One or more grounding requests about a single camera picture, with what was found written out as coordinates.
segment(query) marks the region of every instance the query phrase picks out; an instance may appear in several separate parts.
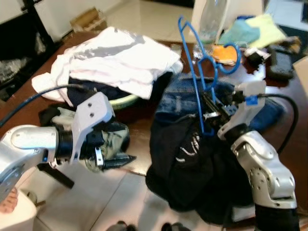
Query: laundry basket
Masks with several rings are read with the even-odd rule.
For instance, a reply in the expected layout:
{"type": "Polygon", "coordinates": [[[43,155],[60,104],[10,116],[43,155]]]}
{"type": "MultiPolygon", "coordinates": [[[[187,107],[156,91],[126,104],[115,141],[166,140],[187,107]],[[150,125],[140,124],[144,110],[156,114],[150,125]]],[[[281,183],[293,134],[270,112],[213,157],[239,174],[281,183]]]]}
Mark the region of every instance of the laundry basket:
{"type": "Polygon", "coordinates": [[[32,231],[37,209],[32,201],[21,191],[18,192],[18,203],[9,214],[0,213],[1,231],[32,231]]]}

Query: denim fabric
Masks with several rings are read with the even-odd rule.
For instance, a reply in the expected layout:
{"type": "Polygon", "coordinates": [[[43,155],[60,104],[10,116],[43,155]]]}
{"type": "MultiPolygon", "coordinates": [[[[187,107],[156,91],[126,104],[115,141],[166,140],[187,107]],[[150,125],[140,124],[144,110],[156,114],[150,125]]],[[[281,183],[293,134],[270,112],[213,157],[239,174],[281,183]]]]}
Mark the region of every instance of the denim fabric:
{"type": "MultiPolygon", "coordinates": [[[[158,122],[172,123],[184,115],[198,113],[192,78],[191,74],[178,74],[172,77],[155,113],[158,122]]],[[[201,92],[203,88],[200,78],[197,78],[197,84],[199,92],[201,92]]],[[[218,82],[215,87],[216,97],[225,105],[231,104],[233,91],[234,86],[227,82],[218,82]]],[[[263,131],[277,122],[282,114],[283,107],[280,104],[266,99],[265,106],[252,120],[250,128],[263,131]]]]}

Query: brown table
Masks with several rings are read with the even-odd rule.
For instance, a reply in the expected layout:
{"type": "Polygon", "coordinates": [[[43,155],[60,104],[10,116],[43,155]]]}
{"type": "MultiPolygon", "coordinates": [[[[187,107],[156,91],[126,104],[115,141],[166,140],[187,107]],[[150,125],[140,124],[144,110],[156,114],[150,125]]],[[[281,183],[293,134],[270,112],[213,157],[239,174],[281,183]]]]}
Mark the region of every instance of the brown table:
{"type": "MultiPolygon", "coordinates": [[[[51,65],[55,61],[58,54],[62,54],[65,49],[78,45],[95,35],[92,33],[79,33],[68,39],[65,44],[34,74],[34,76],[49,72],[51,65]]],[[[169,46],[173,42],[162,42],[169,46]]],[[[184,72],[189,72],[187,65],[187,59],[184,52],[182,53],[184,61],[184,72]]],[[[213,75],[212,67],[209,64],[204,64],[205,75],[213,75]]],[[[262,79],[265,70],[262,67],[259,71],[253,71],[252,68],[246,64],[242,65],[239,70],[232,74],[230,78],[238,80],[252,80],[262,79]]],[[[297,76],[288,83],[279,83],[271,80],[267,80],[268,93],[282,93],[290,96],[295,100],[299,108],[299,121],[298,125],[287,144],[285,150],[281,154],[281,161],[285,164],[293,173],[296,180],[296,196],[298,206],[307,211],[307,195],[308,195],[308,125],[307,125],[307,98],[305,92],[300,84],[297,76]]],[[[19,103],[35,94],[31,86],[31,80],[24,84],[20,90],[14,94],[6,103],[6,105],[0,109],[0,118],[3,118],[9,111],[14,109],[19,103]]],[[[44,99],[38,98],[34,102],[30,103],[20,112],[18,112],[12,119],[0,129],[0,137],[10,128],[22,124],[39,125],[38,112],[45,109],[49,104],[55,103],[44,99]]],[[[286,113],[280,122],[268,129],[264,134],[264,138],[267,139],[275,148],[278,148],[283,141],[292,121],[292,108],[285,102],[286,113]]],[[[131,144],[128,149],[129,154],[134,154],[142,158],[145,156],[145,160],[148,161],[149,156],[149,137],[150,126],[153,120],[153,115],[158,102],[156,101],[143,101],[140,100],[135,106],[117,112],[117,119],[123,123],[128,124],[131,133],[131,144]]]]}

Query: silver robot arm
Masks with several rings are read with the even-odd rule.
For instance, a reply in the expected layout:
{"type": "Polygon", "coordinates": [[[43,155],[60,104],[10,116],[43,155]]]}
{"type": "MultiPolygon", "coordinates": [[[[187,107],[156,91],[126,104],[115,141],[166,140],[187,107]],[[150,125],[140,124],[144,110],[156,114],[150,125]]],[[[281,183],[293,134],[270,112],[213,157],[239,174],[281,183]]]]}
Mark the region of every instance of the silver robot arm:
{"type": "Polygon", "coordinates": [[[238,105],[238,111],[220,128],[218,136],[227,141],[231,138],[231,150],[247,173],[256,205],[257,230],[299,230],[292,173],[257,131],[243,129],[264,106],[265,99],[256,96],[265,93],[265,87],[264,81],[235,87],[235,93],[243,93],[247,100],[238,105]]]}
{"type": "MultiPolygon", "coordinates": [[[[113,117],[112,106],[101,92],[84,101],[76,110],[69,150],[60,150],[64,140],[55,127],[21,125],[7,131],[0,141],[0,202],[31,167],[53,162],[59,156],[63,158],[64,151],[65,160],[71,164],[78,162],[86,136],[95,126],[106,124],[113,117]]],[[[97,165],[103,165],[100,151],[96,151],[96,158],[97,165]]]]}

